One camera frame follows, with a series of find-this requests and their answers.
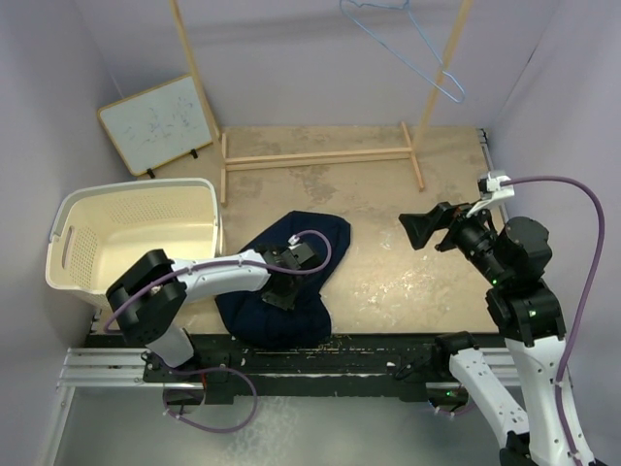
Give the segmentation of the navy blue t shirt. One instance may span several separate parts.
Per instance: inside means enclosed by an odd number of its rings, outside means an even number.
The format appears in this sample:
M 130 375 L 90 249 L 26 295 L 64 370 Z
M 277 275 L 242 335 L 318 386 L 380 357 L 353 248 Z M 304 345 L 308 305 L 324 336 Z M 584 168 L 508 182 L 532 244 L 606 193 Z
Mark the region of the navy blue t shirt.
M 320 272 L 304 277 L 294 309 L 283 310 L 264 302 L 255 292 L 231 292 L 214 298 L 228 332 L 237 339 L 268 350 L 309 348 L 331 335 L 332 322 L 321 300 L 321 288 L 346 256 L 351 225 L 342 217 L 292 211 L 245 246 L 281 246 L 294 234 L 316 230 L 330 242 L 332 256 Z

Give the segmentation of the light blue wire hanger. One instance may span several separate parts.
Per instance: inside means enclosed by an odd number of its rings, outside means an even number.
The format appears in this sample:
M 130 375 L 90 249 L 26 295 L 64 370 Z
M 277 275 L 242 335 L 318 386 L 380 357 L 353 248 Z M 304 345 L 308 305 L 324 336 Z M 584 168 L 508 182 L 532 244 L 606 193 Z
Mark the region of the light blue wire hanger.
M 442 46 L 428 34 L 416 1 L 339 1 L 341 14 L 385 49 L 432 90 L 455 104 L 465 101 L 466 90 L 450 68 L 448 49 L 450 39 Z M 396 34 L 382 30 L 382 22 L 408 31 L 414 51 L 408 51 Z

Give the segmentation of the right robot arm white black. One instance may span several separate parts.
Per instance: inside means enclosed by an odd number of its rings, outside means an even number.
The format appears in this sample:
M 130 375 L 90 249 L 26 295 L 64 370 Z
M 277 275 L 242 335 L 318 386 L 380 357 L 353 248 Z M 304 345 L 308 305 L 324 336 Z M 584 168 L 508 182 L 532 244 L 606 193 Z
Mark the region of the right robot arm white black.
M 459 250 L 491 287 L 485 301 L 503 337 L 524 402 L 518 404 L 488 368 L 468 332 L 439 336 L 433 372 L 468 392 L 499 445 L 503 465 L 597 465 L 580 426 L 571 379 L 560 375 L 569 345 L 560 303 L 542 276 L 552 257 L 549 232 L 518 216 L 501 231 L 486 210 L 443 202 L 426 214 L 401 214 L 411 246 L 420 250 L 445 233 L 439 252 Z

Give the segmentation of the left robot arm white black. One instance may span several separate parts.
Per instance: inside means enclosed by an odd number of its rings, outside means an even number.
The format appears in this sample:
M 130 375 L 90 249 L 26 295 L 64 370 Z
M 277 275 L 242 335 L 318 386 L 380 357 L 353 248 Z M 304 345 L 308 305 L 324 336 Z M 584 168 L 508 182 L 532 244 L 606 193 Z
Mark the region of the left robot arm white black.
M 302 250 L 297 244 L 204 261 L 171 259 L 162 249 L 151 250 L 108 288 L 113 314 L 103 330 L 147 348 L 177 380 L 188 381 L 198 373 L 200 358 L 187 333 L 174 324 L 180 308 L 238 291 L 273 295 L 289 303 L 303 268 Z M 112 324 L 118 326 L 116 331 Z

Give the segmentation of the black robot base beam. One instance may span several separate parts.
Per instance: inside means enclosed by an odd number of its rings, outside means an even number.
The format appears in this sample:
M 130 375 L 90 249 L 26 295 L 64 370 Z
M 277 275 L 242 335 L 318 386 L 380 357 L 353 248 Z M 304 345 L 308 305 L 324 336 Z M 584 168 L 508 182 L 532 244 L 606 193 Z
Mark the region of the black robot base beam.
M 192 340 L 199 361 L 171 372 L 139 349 L 138 367 L 148 384 L 189 391 L 207 404 L 238 396 L 389 397 L 426 400 L 443 389 L 464 394 L 450 376 L 435 333 L 335 334 L 296 349 L 260 349 L 229 335 L 199 334 Z

